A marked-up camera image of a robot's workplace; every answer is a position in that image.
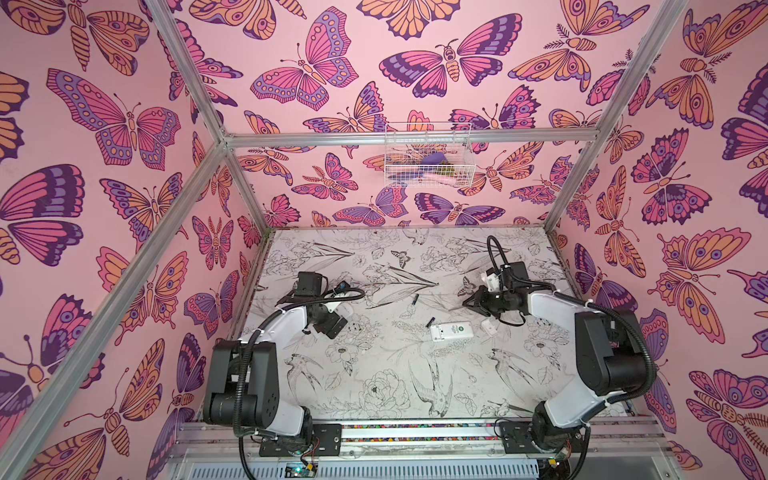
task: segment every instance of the orange butterfly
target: orange butterfly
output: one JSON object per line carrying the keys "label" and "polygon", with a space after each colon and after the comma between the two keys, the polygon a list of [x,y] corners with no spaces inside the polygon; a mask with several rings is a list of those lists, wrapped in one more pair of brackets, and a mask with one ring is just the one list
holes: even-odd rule
{"label": "orange butterfly", "polygon": [[[246,110],[245,118],[248,120],[251,130],[257,135],[278,134],[280,129],[269,118],[256,115]],[[293,185],[293,175],[281,164],[281,161],[289,160],[283,152],[302,154],[314,147],[258,147],[248,150],[252,155],[238,157],[240,166],[249,172],[263,171],[267,175],[278,175],[286,179],[286,184]]]}
{"label": "orange butterfly", "polygon": [[[136,368],[116,412],[114,404],[118,400],[117,386],[115,386],[112,406],[102,415],[86,413],[64,423],[64,427],[67,427],[74,420],[92,416],[104,419],[104,427],[80,433],[38,453],[23,479],[96,478],[104,461],[107,435],[110,436],[114,449],[120,455],[128,457],[131,439],[126,426],[122,424],[122,419],[139,422],[147,419],[157,410],[163,396],[163,384],[159,383],[159,380],[164,352],[163,339],[159,339],[149,348]],[[118,380],[118,386],[127,372],[128,369],[125,369]],[[63,452],[69,452],[69,455],[62,455]]]}
{"label": "orange butterfly", "polygon": [[621,118],[611,131],[611,136],[608,137],[608,141],[605,143],[605,150],[603,150],[603,153],[611,150],[611,165],[618,162],[625,151],[632,150],[643,143],[643,132],[637,130],[623,131],[632,125],[624,125],[622,127],[622,123],[624,123],[624,117]]}
{"label": "orange butterfly", "polygon": [[357,9],[377,19],[387,18],[389,31],[408,40],[421,38],[432,20],[450,20],[461,0],[362,0]]}
{"label": "orange butterfly", "polygon": [[702,276],[719,277],[719,273],[705,275],[699,272],[728,261],[744,248],[752,235],[742,232],[740,228],[720,228],[699,233],[692,240],[680,235],[667,242],[661,233],[656,237],[664,243],[661,253],[664,254],[662,260],[667,264],[667,271],[659,276],[656,288],[648,290],[648,295],[658,292],[667,305],[677,305],[677,312],[697,333],[704,334],[710,342],[725,343],[723,326],[715,309],[694,284],[701,285]]}
{"label": "orange butterfly", "polygon": [[[649,5],[643,5],[629,15],[622,15],[613,3],[599,3],[600,0],[560,0],[565,21],[574,35],[606,35],[619,31],[632,25],[650,8]],[[560,40],[547,43],[544,48],[549,50],[565,45],[575,51],[589,51],[598,46],[588,38],[569,38],[568,30],[560,24],[558,35]],[[581,81],[581,91],[587,91],[592,73],[587,61],[579,54],[569,48],[560,48],[518,65],[507,75],[528,81],[542,81],[552,75],[555,80],[577,78]]]}
{"label": "orange butterfly", "polygon": [[86,25],[96,46],[112,68],[123,75],[133,75],[138,61],[129,54],[136,52],[149,37],[149,25],[138,15],[118,10],[106,10],[87,15],[80,6],[84,2],[71,0],[22,0],[3,2],[5,14],[19,27],[38,35],[53,35],[64,24],[69,14],[74,56],[85,71],[91,60],[91,43]]}
{"label": "orange butterfly", "polygon": [[717,81],[712,68],[714,65],[730,57],[730,52],[718,55],[768,20],[768,4],[751,2],[736,7],[725,20],[720,20],[720,14],[709,17],[701,24],[694,23],[694,10],[689,9],[683,21],[683,41],[694,54],[705,60],[713,55],[714,58],[705,62],[701,58],[685,58],[680,62],[680,68],[690,75],[673,78],[661,85],[650,96],[645,107],[648,108],[658,99],[663,99],[669,109],[678,107],[680,118],[704,129],[712,128],[714,111],[712,98],[707,90],[707,84],[698,75],[702,72],[710,83]]}
{"label": "orange butterfly", "polygon": [[[600,121],[600,112],[602,112],[602,110],[592,112],[588,117],[585,117],[583,113],[576,111],[576,113],[581,115],[581,120],[579,120],[576,118],[576,115],[572,114],[570,111],[563,110],[562,108],[555,108],[553,111],[549,112],[549,123],[555,128],[594,128]],[[555,145],[564,144],[565,140],[553,141],[552,143]]]}
{"label": "orange butterfly", "polygon": [[[277,0],[288,12],[304,18],[304,10],[298,0]],[[244,2],[225,2],[224,0],[195,0],[190,5],[190,15],[209,23],[224,23],[233,27],[248,20],[250,14],[256,14],[245,24],[243,33],[256,40],[267,40],[275,32],[277,20],[270,0],[245,0]]]}
{"label": "orange butterfly", "polygon": [[[635,276],[640,278],[645,277],[645,263],[640,258],[640,254],[634,247],[632,242],[629,241],[626,235],[621,232],[621,228],[629,230],[624,226],[624,217],[619,219],[621,214],[621,205],[624,202],[624,189],[627,187],[627,169],[624,165],[621,165],[616,174],[614,174],[611,185],[608,189],[598,196],[598,201],[595,203],[595,207],[598,209],[598,215],[605,220],[609,220],[608,223],[595,230],[597,235],[607,235],[608,241],[605,242],[605,249],[603,254],[605,255],[605,261],[608,264],[617,266],[619,263],[622,267],[629,270]],[[627,202],[627,211],[624,213],[626,216],[629,213],[629,206],[632,199]],[[640,241],[637,235],[634,236],[635,240]]]}
{"label": "orange butterfly", "polygon": [[502,191],[502,179],[499,177],[506,177],[512,180],[521,180],[533,173],[533,160],[536,158],[536,154],[544,146],[543,141],[531,141],[517,149],[512,155],[502,161],[498,168],[494,169],[496,160],[506,150],[502,151],[493,160],[493,165],[486,167],[482,173],[475,173],[475,177],[472,179],[472,183],[468,187],[459,188],[458,192],[461,195],[467,197],[475,194],[479,194],[482,188],[485,186],[485,181],[491,183],[491,186],[498,191]]}
{"label": "orange butterfly", "polygon": [[[103,282],[101,286],[111,292],[128,268],[128,260],[111,248],[102,247],[96,261],[101,267],[98,273]],[[133,332],[144,325],[144,321],[150,316],[155,322],[169,322],[171,328],[176,328],[170,318],[176,312],[176,305],[179,303],[176,295],[181,290],[184,276],[187,275],[187,252],[179,253],[168,262],[157,282],[154,281],[156,275],[157,266],[154,276],[141,287],[120,321],[122,331],[114,341],[115,345],[120,345],[126,332]]]}

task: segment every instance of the purple butterfly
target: purple butterfly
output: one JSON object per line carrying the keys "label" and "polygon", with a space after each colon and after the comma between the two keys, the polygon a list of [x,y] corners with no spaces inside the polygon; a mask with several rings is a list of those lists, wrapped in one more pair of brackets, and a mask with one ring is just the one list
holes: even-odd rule
{"label": "purple butterfly", "polygon": [[565,184],[565,179],[571,173],[573,164],[568,161],[571,155],[559,157],[549,172],[549,180],[541,177],[542,185],[532,185],[530,187],[518,188],[513,190],[509,197],[520,198],[522,201],[530,200],[534,204],[549,205],[557,199],[557,193]]}
{"label": "purple butterfly", "polygon": [[597,305],[616,310],[637,310],[637,300],[632,294],[616,282],[603,280],[605,273],[594,265],[589,252],[580,243],[576,243],[574,248],[574,265],[576,270],[581,270],[576,272],[581,292],[589,292]]}
{"label": "purple butterfly", "polygon": [[437,45],[443,48],[442,55],[434,51],[404,51],[382,60],[379,70],[403,87],[410,87],[421,78],[413,87],[416,98],[444,97],[448,91],[448,76],[458,81],[459,69],[473,87],[480,85],[483,78],[499,73],[501,60],[479,55],[506,55],[521,27],[520,15],[503,15],[478,27],[455,50],[451,43],[456,40],[451,40],[447,45]]}
{"label": "purple butterfly", "polygon": [[[748,168],[768,165],[768,65],[757,72],[739,102],[739,111],[755,118],[758,124],[746,118],[730,118],[723,124],[721,135],[726,139],[723,160],[734,160],[758,153],[747,164]],[[750,178],[739,190],[739,195],[757,202],[757,211],[768,217],[768,169]]]}
{"label": "purple butterfly", "polygon": [[308,182],[318,182],[314,184],[298,185],[291,190],[300,195],[312,195],[315,198],[324,199],[330,196],[334,200],[346,200],[344,196],[349,190],[357,190],[357,183],[352,178],[352,172],[341,166],[339,158],[331,153],[326,155],[326,173],[320,167],[312,168],[317,172],[317,177],[307,177],[303,175],[304,180]]}
{"label": "purple butterfly", "polygon": [[179,360],[176,366],[178,394],[174,394],[175,390],[171,393],[173,399],[168,404],[169,410],[171,406],[185,406],[192,403],[194,395],[189,392],[199,389],[205,383],[205,363],[206,358],[205,355],[200,356],[197,339],[188,333],[181,341],[179,349]]}
{"label": "purple butterfly", "polygon": [[390,218],[400,218],[407,215],[408,211],[402,204],[402,201],[408,198],[405,187],[384,187],[376,195],[376,202],[373,197],[368,205],[359,204],[358,207],[343,208],[333,214],[333,218],[338,221],[350,223],[363,222],[369,227],[381,227],[385,222],[384,216]]}
{"label": "purple butterfly", "polygon": [[[658,362],[664,356],[664,350],[667,349],[667,341],[669,340],[667,314],[654,309],[649,317],[640,320],[640,329],[645,338],[645,344],[650,350],[651,358]],[[656,372],[659,373],[659,366],[656,366]],[[659,418],[664,430],[669,433],[677,433],[677,417],[674,413],[672,398],[667,387],[664,386],[664,381],[658,375],[650,392],[645,394],[645,403]]]}
{"label": "purple butterfly", "polygon": [[184,302],[184,315],[189,316],[195,325],[202,323],[208,339],[219,329],[219,318],[224,323],[232,320],[238,280],[240,274],[234,270],[224,280],[220,293],[215,296],[210,293],[197,293]]}
{"label": "purple butterfly", "polygon": [[157,436],[157,441],[152,448],[152,456],[147,466],[147,480],[155,480],[160,472],[165,468],[170,458],[170,450],[176,445],[176,432],[187,422],[194,418],[194,410],[187,407],[174,409],[165,421],[165,425]]}
{"label": "purple butterfly", "polygon": [[457,227],[479,225],[479,222],[489,222],[499,218],[506,212],[503,208],[491,207],[489,205],[465,208],[468,204],[456,202],[454,206],[452,202],[434,194],[416,194],[414,200],[419,210],[425,212],[422,214],[422,219],[429,220],[435,225],[441,223],[446,218],[448,222],[455,220]]}

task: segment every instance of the white wire basket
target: white wire basket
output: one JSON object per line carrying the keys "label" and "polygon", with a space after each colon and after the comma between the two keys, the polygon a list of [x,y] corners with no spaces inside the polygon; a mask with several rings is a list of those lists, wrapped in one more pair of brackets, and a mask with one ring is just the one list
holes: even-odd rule
{"label": "white wire basket", "polygon": [[384,184],[420,187],[468,187],[475,175],[467,124],[432,122],[387,124]]}

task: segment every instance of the black cable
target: black cable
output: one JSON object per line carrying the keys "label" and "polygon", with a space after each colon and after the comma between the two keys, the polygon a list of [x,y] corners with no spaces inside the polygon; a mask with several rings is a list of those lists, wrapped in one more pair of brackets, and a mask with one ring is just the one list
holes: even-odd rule
{"label": "black cable", "polygon": [[272,312],[261,323],[261,325],[259,325],[259,328],[255,329],[253,333],[251,333],[250,338],[248,339],[248,343],[246,343],[245,347],[243,348],[242,358],[240,359],[240,365],[238,369],[237,388],[235,390],[235,402],[233,405],[233,415],[232,415],[232,430],[234,431],[235,436],[238,437],[237,446],[238,446],[238,450],[240,450],[240,463],[243,464],[243,469],[246,471],[246,476],[248,477],[249,480],[256,480],[256,479],[253,477],[253,474],[248,469],[248,464],[245,459],[243,437],[249,434],[242,431],[241,422],[242,422],[242,415],[243,415],[243,396],[245,394],[245,376],[248,373],[250,357],[253,354],[253,346],[256,344],[257,339],[264,332],[264,329],[267,328],[269,324],[272,323],[272,321],[275,320],[278,316],[282,315],[288,310],[299,308],[301,306],[314,305],[317,303],[351,302],[353,300],[361,300],[366,296],[366,293],[359,288],[349,288],[345,291],[357,292],[358,295],[332,297],[332,298],[319,298],[314,300],[307,300],[304,302],[291,303],[289,306],[286,306],[280,310]]}
{"label": "black cable", "polygon": [[581,455],[578,457],[578,462],[576,462],[576,466],[573,470],[571,470],[571,474],[568,476],[568,480],[574,480],[576,478],[576,475],[579,474],[581,471],[581,467],[584,466],[584,460],[587,459],[587,451],[589,450],[589,437],[592,435],[592,427],[589,425],[584,426],[584,440],[582,441],[582,449],[581,449]]}

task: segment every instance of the butterfly antenna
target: butterfly antenna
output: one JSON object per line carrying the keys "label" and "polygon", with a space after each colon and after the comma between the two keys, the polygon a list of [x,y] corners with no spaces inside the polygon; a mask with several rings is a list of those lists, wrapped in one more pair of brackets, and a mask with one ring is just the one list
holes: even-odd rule
{"label": "butterfly antenna", "polygon": [[0,352],[0,359],[6,359],[10,363],[13,363],[14,365],[18,365],[18,366],[30,366],[32,362],[35,360],[35,355],[32,353],[32,344],[29,342],[29,335],[24,335],[24,341],[27,343],[27,347],[29,348],[29,363],[20,363],[20,362],[11,360],[7,356],[5,356],[3,352]]}
{"label": "butterfly antenna", "polygon": [[82,414],[80,416],[74,417],[72,420],[68,420],[67,422],[64,422],[64,426],[65,427],[69,426],[70,423],[74,422],[77,419],[81,419],[82,417],[92,416],[95,419],[104,418],[104,414],[106,414],[106,412],[108,412],[109,410],[112,410],[114,408],[114,404],[118,402],[118,387],[120,386],[120,382],[123,381],[123,377],[125,377],[126,373],[128,373],[128,368],[123,370],[123,374],[120,375],[120,379],[118,380],[118,384],[114,386],[114,401],[112,402],[112,405],[110,405],[110,407],[107,410],[104,411],[104,413],[102,413],[101,415],[95,415],[94,413],[84,413],[84,414]]}

